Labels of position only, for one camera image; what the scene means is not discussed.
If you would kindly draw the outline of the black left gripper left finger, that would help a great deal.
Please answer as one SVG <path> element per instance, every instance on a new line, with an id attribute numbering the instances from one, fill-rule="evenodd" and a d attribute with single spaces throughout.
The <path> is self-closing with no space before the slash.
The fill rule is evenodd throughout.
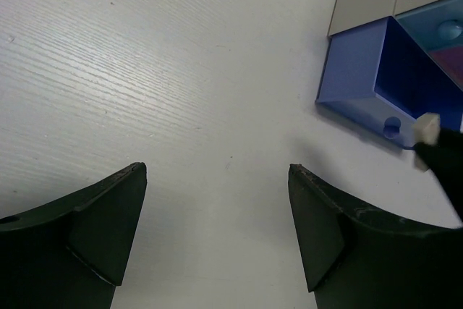
<path id="1" fill-rule="evenodd" d="M 147 187 L 143 162 L 1 219 L 2 308 L 110 308 Z"/>

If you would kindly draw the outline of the grey white eraser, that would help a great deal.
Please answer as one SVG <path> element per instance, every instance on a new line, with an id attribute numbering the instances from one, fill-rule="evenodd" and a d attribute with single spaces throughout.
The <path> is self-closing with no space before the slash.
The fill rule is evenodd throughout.
<path id="1" fill-rule="evenodd" d="M 412 125 L 415 144 L 422 143 L 434 146 L 438 143 L 441 131 L 441 118 L 435 113 L 425 113 Z"/>

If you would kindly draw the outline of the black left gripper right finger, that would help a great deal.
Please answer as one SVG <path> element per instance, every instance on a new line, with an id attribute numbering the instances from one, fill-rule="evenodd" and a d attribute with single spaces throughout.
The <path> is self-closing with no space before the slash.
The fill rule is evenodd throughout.
<path id="1" fill-rule="evenodd" d="M 460 308 L 462 231 L 385 211 L 289 168 L 305 279 L 319 308 Z"/>

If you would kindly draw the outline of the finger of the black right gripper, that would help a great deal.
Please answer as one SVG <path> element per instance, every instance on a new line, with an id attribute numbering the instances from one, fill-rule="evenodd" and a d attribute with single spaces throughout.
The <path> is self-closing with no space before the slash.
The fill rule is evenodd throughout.
<path id="1" fill-rule="evenodd" d="M 419 142 L 414 151 L 433 172 L 462 221 L 462 133 L 441 128 L 435 145 Z"/>

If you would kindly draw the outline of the pink drawer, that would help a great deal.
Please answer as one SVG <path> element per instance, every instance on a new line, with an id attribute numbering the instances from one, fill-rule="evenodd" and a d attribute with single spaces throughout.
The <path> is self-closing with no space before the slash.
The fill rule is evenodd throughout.
<path id="1" fill-rule="evenodd" d="M 431 51 L 430 56 L 462 88 L 463 48 L 453 46 Z"/>

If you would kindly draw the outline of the light blue drawer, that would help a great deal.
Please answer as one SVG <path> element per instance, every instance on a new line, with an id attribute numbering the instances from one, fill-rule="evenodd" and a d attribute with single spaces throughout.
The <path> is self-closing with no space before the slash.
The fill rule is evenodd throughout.
<path id="1" fill-rule="evenodd" d="M 426 51 L 462 45 L 462 0 L 440 0 L 396 16 Z"/>

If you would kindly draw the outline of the lavender blue drawer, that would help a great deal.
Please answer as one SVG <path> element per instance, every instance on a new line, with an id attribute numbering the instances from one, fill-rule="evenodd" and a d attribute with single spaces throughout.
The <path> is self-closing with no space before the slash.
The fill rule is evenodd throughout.
<path id="1" fill-rule="evenodd" d="M 393 17 L 331 37 L 316 102 L 400 148 L 425 113 L 462 123 L 462 90 Z"/>

